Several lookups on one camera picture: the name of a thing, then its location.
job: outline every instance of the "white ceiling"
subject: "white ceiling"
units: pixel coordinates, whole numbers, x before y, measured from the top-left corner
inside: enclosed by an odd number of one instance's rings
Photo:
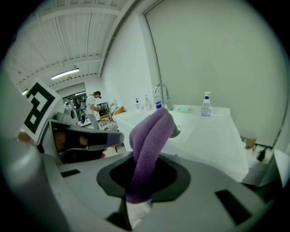
[[[135,0],[48,0],[18,30],[5,68],[23,91],[42,79],[55,90],[101,74],[110,40]],[[80,71],[51,80],[51,76]]]

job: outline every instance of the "orange chair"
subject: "orange chair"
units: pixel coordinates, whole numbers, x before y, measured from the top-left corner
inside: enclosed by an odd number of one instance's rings
[[[117,111],[115,112],[114,115],[116,115],[116,114],[121,114],[121,113],[123,113],[123,112],[124,112],[124,107],[122,106],[122,107],[120,107],[119,109],[117,109]],[[112,117],[111,117],[110,114],[106,114],[106,115],[100,117],[100,121],[102,121],[104,118],[111,118],[111,119],[112,119]],[[115,150],[116,150],[116,152],[118,153],[117,146],[118,146],[118,145],[116,145],[116,146],[112,146],[111,148],[114,147]]]

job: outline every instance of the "purple towel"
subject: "purple towel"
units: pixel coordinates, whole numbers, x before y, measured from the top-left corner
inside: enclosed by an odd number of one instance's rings
[[[150,184],[156,160],[174,131],[172,116],[164,108],[145,118],[130,133],[134,153],[135,171],[126,200],[141,203],[150,200]]]

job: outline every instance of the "white sink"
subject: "white sink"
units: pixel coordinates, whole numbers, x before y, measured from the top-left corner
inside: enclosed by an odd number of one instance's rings
[[[180,113],[180,107],[192,108],[191,113]],[[125,134],[125,147],[129,145],[130,131],[148,115],[155,112],[124,112],[113,116],[119,130]],[[201,116],[201,106],[174,106],[169,111],[175,124],[181,128],[180,134],[170,138],[162,152],[203,162],[225,172],[241,182],[249,171],[247,156],[241,138],[230,116],[230,109],[212,108],[210,117]]]

